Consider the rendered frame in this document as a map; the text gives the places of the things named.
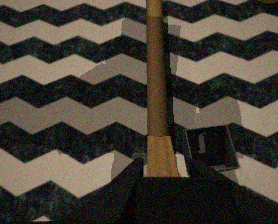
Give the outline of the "tan wooden pole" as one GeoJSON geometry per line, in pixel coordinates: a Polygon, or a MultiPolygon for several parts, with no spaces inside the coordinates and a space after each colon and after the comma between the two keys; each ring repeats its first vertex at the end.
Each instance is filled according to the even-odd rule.
{"type": "Polygon", "coordinates": [[[169,134],[162,0],[146,0],[147,177],[136,179],[136,224],[238,224],[229,177],[179,177],[169,134]]]}

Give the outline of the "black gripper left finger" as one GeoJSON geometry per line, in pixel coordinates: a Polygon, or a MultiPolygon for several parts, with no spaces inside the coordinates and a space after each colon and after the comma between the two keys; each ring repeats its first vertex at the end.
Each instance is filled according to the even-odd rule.
{"type": "Polygon", "coordinates": [[[136,224],[137,177],[143,177],[143,158],[135,158],[100,192],[61,220],[0,224],[136,224]]]}

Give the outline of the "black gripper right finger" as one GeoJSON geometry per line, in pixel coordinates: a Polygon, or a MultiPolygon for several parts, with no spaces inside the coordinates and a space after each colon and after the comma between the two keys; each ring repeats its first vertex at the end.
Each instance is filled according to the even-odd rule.
{"type": "MultiPolygon", "coordinates": [[[[226,177],[199,159],[190,159],[190,177],[226,177]]],[[[278,224],[278,207],[232,180],[238,224],[278,224]]]]}

